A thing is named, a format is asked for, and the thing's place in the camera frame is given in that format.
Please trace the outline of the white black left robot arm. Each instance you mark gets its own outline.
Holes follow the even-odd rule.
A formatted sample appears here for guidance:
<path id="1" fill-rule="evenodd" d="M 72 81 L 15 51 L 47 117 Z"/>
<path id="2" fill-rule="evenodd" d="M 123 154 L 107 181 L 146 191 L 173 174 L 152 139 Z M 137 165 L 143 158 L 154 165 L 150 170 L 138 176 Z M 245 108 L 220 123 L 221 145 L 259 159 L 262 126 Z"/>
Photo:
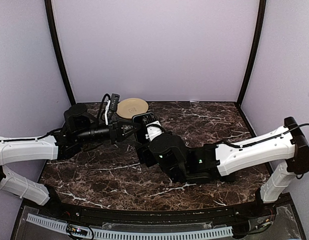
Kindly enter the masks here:
<path id="1" fill-rule="evenodd" d="M 7 167 L 7 164 L 33 160 L 67 160 L 80 153 L 85 144 L 122 142 L 141 129 L 139 123 L 124 119 L 100 120 L 88 113 L 83 103 L 64 112 L 61 128 L 43 136 L 26 138 L 0 137 L 0 190 L 30 200 L 54 218 L 65 214 L 65 206 L 52 186 L 39 184 Z"/>

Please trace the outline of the phone with green edge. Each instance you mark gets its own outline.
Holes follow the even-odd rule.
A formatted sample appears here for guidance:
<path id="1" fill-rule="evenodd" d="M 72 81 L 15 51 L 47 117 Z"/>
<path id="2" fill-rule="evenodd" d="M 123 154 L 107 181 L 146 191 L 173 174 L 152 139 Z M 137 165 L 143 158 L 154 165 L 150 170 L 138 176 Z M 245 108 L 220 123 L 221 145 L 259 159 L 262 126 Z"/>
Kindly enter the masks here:
<path id="1" fill-rule="evenodd" d="M 146 139 L 147 125 L 156 121 L 156 117 L 152 112 L 146 112 L 132 117 L 132 122 L 138 125 L 138 130 L 135 132 L 135 140 L 140 144 L 148 143 Z"/>

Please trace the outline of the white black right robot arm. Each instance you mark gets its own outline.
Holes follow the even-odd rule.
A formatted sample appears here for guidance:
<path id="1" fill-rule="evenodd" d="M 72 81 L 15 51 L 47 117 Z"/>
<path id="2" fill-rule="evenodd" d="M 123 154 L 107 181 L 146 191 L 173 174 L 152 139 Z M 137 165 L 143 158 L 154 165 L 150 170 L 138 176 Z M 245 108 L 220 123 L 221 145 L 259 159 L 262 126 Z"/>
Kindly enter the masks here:
<path id="1" fill-rule="evenodd" d="M 165 130 L 151 114 L 133 117 L 141 129 L 135 134 L 139 161 L 158 165 L 174 183 L 207 184 L 233 181 L 235 172 L 279 161 L 268 181 L 256 191 L 249 212 L 260 217 L 293 178 L 309 172 L 309 143 L 293 117 L 283 126 L 254 138 L 230 143 L 220 140 L 201 147 L 188 147 L 182 138 Z"/>

